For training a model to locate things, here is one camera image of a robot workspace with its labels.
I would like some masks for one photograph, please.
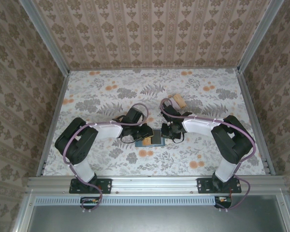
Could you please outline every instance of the purple cable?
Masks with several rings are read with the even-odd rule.
[[[234,125],[232,125],[232,124],[230,124],[230,123],[227,123],[227,122],[221,121],[221,120],[210,119],[210,118],[199,117],[199,116],[187,116],[187,117],[184,117],[184,116],[173,116],[173,115],[170,115],[170,114],[168,114],[167,112],[165,112],[164,109],[163,109],[163,103],[166,102],[166,101],[169,101],[170,104],[172,105],[171,100],[168,99],[168,98],[165,98],[165,99],[162,99],[159,108],[160,108],[160,110],[161,110],[164,114],[166,114],[166,115],[169,116],[169,117],[173,117],[173,118],[190,118],[190,119],[196,119],[196,118],[197,118],[197,119],[199,119],[199,120],[203,120],[203,121],[208,121],[208,122],[217,122],[217,123],[220,123],[220,124],[224,124],[224,125],[226,125],[226,126],[228,126],[228,127],[231,127],[231,128],[233,128],[233,129],[236,129],[237,131],[241,132],[244,136],[246,136],[247,139],[249,139],[249,141],[250,141],[251,144],[252,144],[253,150],[252,150],[251,154],[249,154],[247,157],[242,158],[242,159],[240,160],[240,162],[238,163],[238,165],[236,166],[236,168],[235,168],[235,170],[234,170],[234,172],[233,172],[233,175],[235,176],[235,178],[237,178],[237,179],[239,179],[239,180],[245,182],[245,183],[248,185],[248,190],[247,190],[246,194],[244,195],[244,197],[242,198],[242,200],[241,200],[238,204],[236,204],[235,206],[232,206],[232,207],[229,208],[229,209],[234,209],[234,208],[238,207],[238,206],[243,202],[243,200],[247,197],[247,195],[249,194],[249,192],[250,192],[250,184],[249,184],[248,181],[246,181],[246,180],[244,180],[244,179],[238,177],[237,175],[235,175],[235,173],[236,173],[237,170],[240,168],[240,166],[242,165],[243,161],[249,159],[250,157],[252,157],[252,156],[256,153],[256,149],[257,149],[257,148],[256,148],[255,141],[250,137],[249,134],[247,134],[247,133],[246,133],[245,131],[243,131],[242,129],[240,129],[240,128],[238,128],[237,126],[234,126]]]
[[[93,184],[90,184],[90,183],[87,183],[86,181],[84,181],[82,178],[80,178],[80,177],[77,175],[75,169],[73,168],[73,165],[71,165],[71,163],[67,161],[66,155],[67,155],[68,148],[69,148],[69,146],[71,145],[73,139],[75,139],[76,136],[79,134],[79,132],[81,132],[83,129],[85,129],[86,127],[89,127],[89,126],[91,126],[91,125],[109,125],[109,124],[113,124],[113,125],[119,125],[119,126],[120,126],[120,125],[123,125],[123,126],[138,126],[138,125],[141,125],[141,124],[145,123],[146,120],[147,120],[147,118],[148,118],[148,116],[149,116],[149,110],[148,110],[147,106],[144,105],[144,104],[142,104],[142,103],[136,103],[136,104],[134,104],[132,107],[134,107],[134,106],[136,106],[136,105],[141,105],[141,106],[145,107],[145,109],[146,109],[146,117],[145,117],[141,122],[138,122],[138,123],[131,123],[131,124],[130,124],[130,123],[121,123],[121,122],[112,122],[112,121],[109,121],[109,122],[98,122],[98,123],[94,123],[94,122],[87,123],[87,124],[83,125],[80,129],[78,129],[78,130],[74,133],[74,135],[72,135],[71,139],[68,141],[66,147],[65,147],[64,150],[63,150],[63,153],[62,153],[63,162],[66,163],[66,164],[68,164],[69,168],[71,169],[71,171],[73,172],[73,174],[75,175],[75,177],[76,177],[80,182],[82,182],[83,184],[88,185],[88,186],[91,186],[91,187],[93,187],[93,188],[95,188],[96,190],[99,191],[99,194],[100,194],[99,201],[98,201],[98,203],[97,203],[97,204],[96,204],[96,205],[95,205],[91,210],[95,210],[95,209],[100,205],[100,203],[101,203],[101,201],[102,201],[102,191],[101,191],[101,189],[99,189],[97,186],[95,186],[95,185],[93,185]],[[82,202],[82,209],[83,209],[83,210],[85,210],[85,208],[84,208],[84,202],[85,202],[85,201],[86,201],[86,199]]]

